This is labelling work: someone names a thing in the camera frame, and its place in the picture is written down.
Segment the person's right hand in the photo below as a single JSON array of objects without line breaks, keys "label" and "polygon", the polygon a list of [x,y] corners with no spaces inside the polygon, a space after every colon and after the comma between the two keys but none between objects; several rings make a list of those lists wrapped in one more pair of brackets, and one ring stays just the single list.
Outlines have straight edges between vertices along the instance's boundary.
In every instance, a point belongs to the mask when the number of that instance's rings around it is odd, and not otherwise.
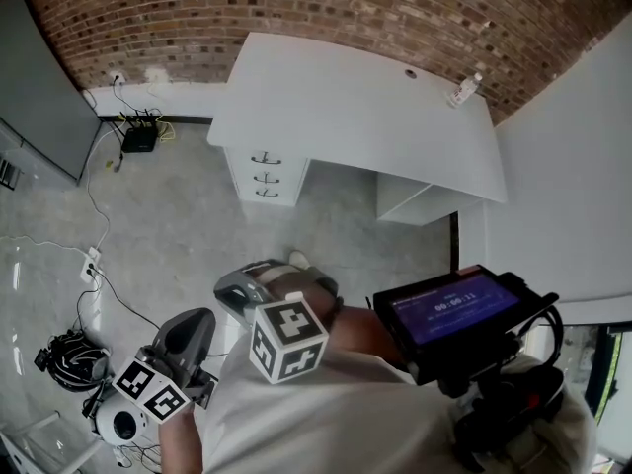
[{"label": "person's right hand", "polygon": [[300,292],[327,330],[331,329],[342,308],[338,284],[314,269],[280,276],[269,285],[269,290],[276,299],[285,299],[291,293]]}]

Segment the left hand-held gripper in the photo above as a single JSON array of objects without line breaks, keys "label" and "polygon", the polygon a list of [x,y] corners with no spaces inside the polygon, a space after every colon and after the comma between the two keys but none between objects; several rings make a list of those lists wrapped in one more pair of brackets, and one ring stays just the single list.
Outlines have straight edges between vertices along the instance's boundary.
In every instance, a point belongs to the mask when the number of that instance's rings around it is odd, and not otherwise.
[{"label": "left hand-held gripper", "polygon": [[159,329],[116,374],[113,387],[156,422],[166,422],[189,404],[206,408],[217,378],[202,363],[216,327],[208,308],[185,311]]}]

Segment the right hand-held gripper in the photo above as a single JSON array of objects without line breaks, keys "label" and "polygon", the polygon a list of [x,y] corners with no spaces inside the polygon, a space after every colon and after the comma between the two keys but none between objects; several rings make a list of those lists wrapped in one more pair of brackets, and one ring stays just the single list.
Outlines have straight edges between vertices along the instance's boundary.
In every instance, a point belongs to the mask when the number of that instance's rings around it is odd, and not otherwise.
[{"label": "right hand-held gripper", "polygon": [[222,308],[250,333],[249,360],[271,384],[315,370],[326,349],[329,330],[302,294],[276,299],[269,290],[277,278],[310,269],[317,270],[305,259],[265,260],[221,277],[214,287]]}]

